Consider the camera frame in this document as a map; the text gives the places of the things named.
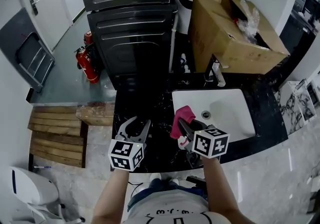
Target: white toilet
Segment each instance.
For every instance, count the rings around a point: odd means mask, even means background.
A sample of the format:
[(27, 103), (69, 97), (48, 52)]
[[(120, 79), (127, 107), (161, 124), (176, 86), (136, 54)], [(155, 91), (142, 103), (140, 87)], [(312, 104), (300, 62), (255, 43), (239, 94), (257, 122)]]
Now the white toilet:
[(22, 202), (40, 206), (59, 198), (57, 187), (46, 177), (18, 167), (10, 167), (10, 171), (11, 190)]
[(36, 214), (35, 224), (79, 224), (86, 221), (82, 217), (66, 221), (62, 214), (65, 205), (58, 202), (58, 215), (48, 210), (46, 205), (55, 202), (59, 198), (59, 193), (57, 187), (46, 177), (22, 168), (10, 167), (10, 178), (12, 192)]

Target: door handle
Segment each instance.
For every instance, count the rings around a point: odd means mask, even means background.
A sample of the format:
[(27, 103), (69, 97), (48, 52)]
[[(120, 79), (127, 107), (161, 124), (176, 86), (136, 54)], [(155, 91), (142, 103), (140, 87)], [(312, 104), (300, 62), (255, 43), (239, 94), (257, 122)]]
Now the door handle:
[(38, 1), (34, 1), (34, 0), (30, 0), (30, 4), (31, 4), (31, 7), (32, 7), (32, 10), (33, 10), (33, 12), (34, 12), (34, 15), (35, 16), (37, 16), (38, 15), (38, 9), (37, 9), (37, 7), (36, 7), (36, 3), (38, 3), (40, 0), (38, 0)]

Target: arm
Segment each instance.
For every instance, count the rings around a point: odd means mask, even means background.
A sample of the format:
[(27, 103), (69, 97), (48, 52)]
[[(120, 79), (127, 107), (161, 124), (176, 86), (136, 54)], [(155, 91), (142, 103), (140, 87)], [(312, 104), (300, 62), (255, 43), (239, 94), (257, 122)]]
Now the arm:
[(240, 212), (219, 160), (202, 157), (202, 162), (209, 211), (225, 216), (232, 224), (253, 224)]
[(119, 224), (126, 198), (129, 172), (115, 169), (93, 211), (92, 224)]

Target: plastic bag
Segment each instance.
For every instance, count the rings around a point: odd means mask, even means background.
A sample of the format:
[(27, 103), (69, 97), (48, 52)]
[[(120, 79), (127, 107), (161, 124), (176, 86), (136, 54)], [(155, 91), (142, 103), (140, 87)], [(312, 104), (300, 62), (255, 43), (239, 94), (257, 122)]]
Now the plastic bag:
[(242, 6), (248, 20), (246, 21), (238, 19), (236, 24), (242, 31), (247, 41), (251, 44), (257, 45), (258, 42), (255, 39), (255, 35), (258, 33), (258, 25), (260, 21), (259, 11), (257, 8), (254, 7), (251, 13), (249, 10), (249, 6), (245, 0), (241, 0), (240, 5)]

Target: sink drain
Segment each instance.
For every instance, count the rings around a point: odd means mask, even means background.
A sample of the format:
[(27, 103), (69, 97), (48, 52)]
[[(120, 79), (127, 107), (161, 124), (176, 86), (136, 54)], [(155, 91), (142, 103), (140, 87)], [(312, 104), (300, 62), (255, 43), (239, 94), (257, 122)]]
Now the sink drain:
[(211, 117), (211, 114), (209, 111), (202, 111), (201, 116), (203, 119), (209, 119)]

